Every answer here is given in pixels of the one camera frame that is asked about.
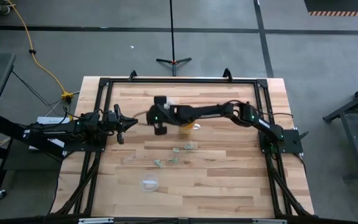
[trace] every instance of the wire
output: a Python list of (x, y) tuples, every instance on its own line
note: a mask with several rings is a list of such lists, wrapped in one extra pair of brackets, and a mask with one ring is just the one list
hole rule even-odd
[(61, 125), (64, 122), (64, 120), (66, 120), (66, 118), (67, 118), (67, 113), (65, 113), (65, 116), (63, 117), (63, 119), (59, 123), (57, 123), (57, 124), (55, 124), (53, 126), (49, 126), (48, 128), (54, 128), (54, 127), (57, 127), (57, 126)]
[(63, 100), (59, 100), (59, 102), (45, 115), (48, 116)]
[(260, 110), (257, 110), (257, 111), (258, 111), (258, 112), (261, 112), (262, 114), (269, 115), (269, 116), (274, 116), (274, 115), (279, 115), (279, 114), (281, 114), (281, 115), (288, 115), (288, 116), (291, 116), (291, 117), (293, 118), (293, 115), (290, 114), (290, 113), (265, 113), (265, 112), (260, 111)]
[(70, 115), (70, 116), (72, 116), (74, 118), (83, 119), (83, 118), (80, 118), (80, 117), (75, 116), (75, 115), (71, 114), (70, 112), (68, 112), (66, 106), (64, 106), (64, 105), (63, 105), (63, 110), (66, 112), (66, 114), (68, 114), (68, 115)]
[(293, 153), (294, 156), (296, 156), (297, 158), (299, 158), (299, 160), (301, 161), (302, 165), (303, 165), (303, 169), (305, 170), (305, 175), (307, 176), (308, 174), (306, 173), (306, 165), (305, 162), (303, 161), (302, 157), (300, 157), (298, 154)]
[[(143, 111), (143, 112), (140, 112), (140, 113), (137, 113), (135, 114), (132, 118), (137, 118), (138, 116), (142, 115), (142, 114), (146, 114), (148, 111)], [(148, 124), (145, 124), (145, 123), (137, 123), (139, 125), (143, 125), (143, 126), (149, 126)]]
[(58, 103), (60, 100), (54, 102), (54, 103), (49, 103), (44, 97), (41, 96), (41, 94), (39, 94), (34, 88), (32, 88), (27, 82), (25, 82), (21, 77), (18, 76), (18, 74), (16, 74), (15, 71), (12, 71), (12, 73), (31, 91), (32, 94), (34, 94), (34, 96), (36, 96), (45, 106), (49, 106), (52, 111), (59, 115), (59, 116), (63, 116), (62, 114), (57, 113), (54, 108), (51, 107), (51, 105), (54, 105), (55, 103)]
[(45, 152), (45, 154), (49, 157), (51, 157), (52, 159), (55, 159), (58, 163), (61, 163), (60, 160), (56, 159), (53, 155), (49, 154), (49, 152)]
[(69, 95), (69, 94), (72, 94), (72, 93), (69, 93), (67, 92), (63, 85), (60, 83), (60, 81), (58, 80), (58, 78), (56, 78), (56, 76), (54, 74), (52, 74), (52, 72), (50, 72), (49, 70), (47, 70), (46, 68), (44, 68), (42, 65), (40, 65), (35, 57), (35, 50), (33, 48), (33, 45), (32, 45), (32, 41), (31, 41), (31, 36), (30, 36), (30, 33), (29, 33), (29, 30), (22, 18), (22, 16), (20, 15), (20, 13), (17, 11), (15, 5), (11, 2), (11, 0), (7, 0), (9, 2), (9, 4), (12, 6), (13, 10), (16, 12), (17, 16), (19, 16), (19, 19), (22, 21), (22, 24), (24, 26), (24, 29), (25, 29), (25, 33), (27, 34), (27, 37), (29, 39), (29, 43), (30, 43), (30, 53), (31, 53), (31, 56), (32, 58), (34, 59), (34, 62), (35, 64), (38, 65), (38, 67), (40, 67), (42, 70), (44, 70), (45, 72), (47, 72), (51, 77), (53, 77), (55, 79), (55, 81), (59, 84), (60, 88), (62, 89), (62, 92), (63, 92), (63, 95)]

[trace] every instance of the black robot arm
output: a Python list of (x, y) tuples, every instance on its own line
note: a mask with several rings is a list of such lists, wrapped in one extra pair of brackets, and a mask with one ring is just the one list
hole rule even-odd
[(106, 117), (104, 120), (99, 120), (100, 111), (81, 114), (77, 119), (64, 124), (31, 124), (26, 127), (23, 138), (33, 135), (37, 138), (59, 139), (65, 143), (65, 151), (98, 151), (104, 147), (103, 139), (114, 134), (117, 142), (124, 144), (122, 133), (138, 120), (122, 115), (119, 105), (114, 105), (114, 112), (102, 111)]
[(236, 125), (257, 128), (273, 142), (283, 140), (283, 128), (261, 118), (249, 102), (233, 100), (221, 105), (194, 108), (188, 105), (169, 105), (166, 96), (155, 96), (154, 105), (151, 106), (146, 117), (147, 124), (154, 125), (156, 135), (167, 133), (167, 127), (164, 127), (163, 123), (186, 126), (197, 119), (225, 117)]

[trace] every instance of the black cable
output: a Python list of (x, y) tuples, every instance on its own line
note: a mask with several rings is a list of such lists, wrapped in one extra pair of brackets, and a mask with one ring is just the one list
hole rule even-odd
[(46, 154), (47, 156), (51, 157), (52, 159), (55, 159), (58, 163), (62, 163), (62, 161), (63, 161), (63, 160), (60, 161), (60, 160), (56, 159), (53, 155), (49, 154), (49, 152), (45, 152), (45, 154)]
[(66, 112), (66, 114), (68, 114), (68, 115), (70, 115), (70, 116), (72, 116), (74, 118), (83, 119), (83, 118), (81, 118), (79, 116), (75, 116), (75, 115), (71, 114), (70, 112), (68, 112), (65, 105), (63, 105), (63, 110)]
[(260, 110), (257, 110), (258, 112), (261, 112), (262, 114), (266, 114), (266, 115), (269, 115), (269, 116), (274, 116), (274, 115), (278, 115), (278, 114), (281, 114), (281, 115), (288, 115), (288, 116), (291, 116), (293, 118), (293, 115), (290, 114), (290, 113), (265, 113), (263, 111), (260, 111)]
[[(55, 125), (53, 125), (53, 126), (49, 126), (48, 128), (54, 128), (54, 127), (57, 127), (57, 126), (61, 125), (66, 118), (67, 118), (67, 113), (65, 113), (64, 118), (63, 118), (59, 123), (57, 123), (57, 124), (55, 124)], [(28, 127), (30, 127), (30, 129), (43, 129), (43, 128), (44, 128), (44, 127), (42, 127), (42, 124), (40, 124), (40, 127), (39, 127), (39, 128), (31, 127), (32, 125), (34, 125), (34, 124), (29, 124), (29, 125), (27, 125), (27, 126), (25, 127), (25, 129), (27, 129)]]
[(69, 155), (71, 155), (71, 154), (73, 154), (73, 151), (67, 152), (67, 154), (65, 155), (65, 159), (66, 159)]
[(302, 165), (303, 165), (303, 169), (305, 170), (305, 175), (308, 176), (308, 174), (306, 173), (306, 165), (305, 162), (303, 161), (302, 157), (300, 157), (298, 154), (293, 153), (294, 156), (296, 156), (297, 158), (299, 158), (299, 160), (301, 161)]
[(49, 103), (44, 97), (41, 96), (41, 94), (39, 94), (34, 88), (32, 88), (27, 82), (25, 82), (21, 77), (19, 77), (15, 71), (12, 70), (12, 73), (25, 85), (25, 87), (27, 87), (30, 92), (36, 96), (45, 106), (49, 106), (52, 111), (57, 114), (57, 115), (60, 115), (61, 114), (58, 114), (53, 108), (52, 108), (52, 105), (58, 103), (60, 100), (54, 102), (54, 103)]
[(59, 175), (57, 176), (57, 180), (56, 180), (56, 188), (55, 188), (55, 194), (53, 195), (52, 204), (50, 205), (49, 212), (47, 214), (50, 214), (50, 212), (52, 211), (52, 208), (53, 208), (53, 205), (54, 205), (55, 199), (56, 199), (58, 186), (59, 186)]

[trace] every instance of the wooden table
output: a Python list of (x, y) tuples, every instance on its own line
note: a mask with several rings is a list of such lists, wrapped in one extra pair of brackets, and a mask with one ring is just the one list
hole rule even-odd
[[(100, 77), (84, 77), (76, 115), (93, 111)], [(274, 113), (291, 113), (281, 78), (268, 79)], [(155, 95), (167, 95), (177, 104), (206, 106), (229, 100), (249, 101), (255, 106), (254, 89), (245, 84), (115, 83), (110, 107), (118, 103), (125, 116), (147, 111)], [(284, 128), (293, 127), (290, 116), (276, 115)], [(145, 123), (145, 116), (139, 116)], [(125, 144), (110, 137), (102, 154), (92, 216), (109, 217), (214, 217), (271, 218), (272, 199), (265, 157), (260, 152), (257, 130), (236, 126), (226, 118), (197, 120), (199, 130), (155, 136), (153, 127), (136, 125), (124, 134)], [(192, 142), (193, 150), (183, 146)], [(180, 147), (175, 154), (173, 147)], [(52, 211), (58, 210), (78, 185), (84, 153), (63, 161)], [(166, 162), (177, 157), (178, 163)], [(161, 159), (160, 169), (154, 160)], [(308, 184), (299, 158), (283, 155), (287, 184), (294, 196), (313, 213)], [(147, 172), (158, 174), (159, 188), (141, 191)], [(278, 190), (283, 209), (281, 190)], [(85, 206), (87, 192), (84, 194)]]

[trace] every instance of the yellow cable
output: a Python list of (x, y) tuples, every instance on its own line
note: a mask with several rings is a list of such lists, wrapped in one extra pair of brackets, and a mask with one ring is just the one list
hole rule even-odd
[[(25, 29), (25, 33), (27, 34), (27, 37), (29, 38), (31, 50), (34, 50), (34, 48), (33, 48), (33, 46), (32, 46), (32, 41), (31, 41), (31, 37), (30, 37), (29, 30), (27, 29), (27, 26), (25, 25), (25, 22), (24, 22), (22, 16), (21, 16), (21, 15), (19, 14), (19, 12), (16, 10), (16, 7), (13, 5), (13, 3), (11, 2), (11, 0), (7, 0), (7, 1), (8, 1), (9, 4), (12, 6), (13, 10), (15, 10), (17, 16), (19, 16), (19, 19), (22, 21), (23, 26), (24, 26), (24, 29)], [(66, 97), (71, 98), (71, 97), (73, 97), (73, 93), (67, 92), (67, 91), (64, 89), (63, 85), (60, 83), (60, 81), (56, 78), (56, 76), (52, 74), (52, 72), (48, 71), (46, 68), (44, 68), (42, 65), (40, 65), (40, 64), (38, 63), (38, 61), (37, 61), (37, 59), (36, 59), (36, 57), (35, 57), (35, 54), (34, 54), (34, 53), (31, 53), (31, 55), (32, 55), (32, 58), (34, 59), (35, 64), (37, 64), (38, 67), (40, 67), (42, 70), (44, 70), (45, 72), (47, 72), (50, 76), (52, 76), (52, 77), (56, 80), (56, 82), (60, 85), (60, 88), (61, 88), (62, 91), (63, 91), (62, 97), (63, 97), (63, 98), (66, 98)]]

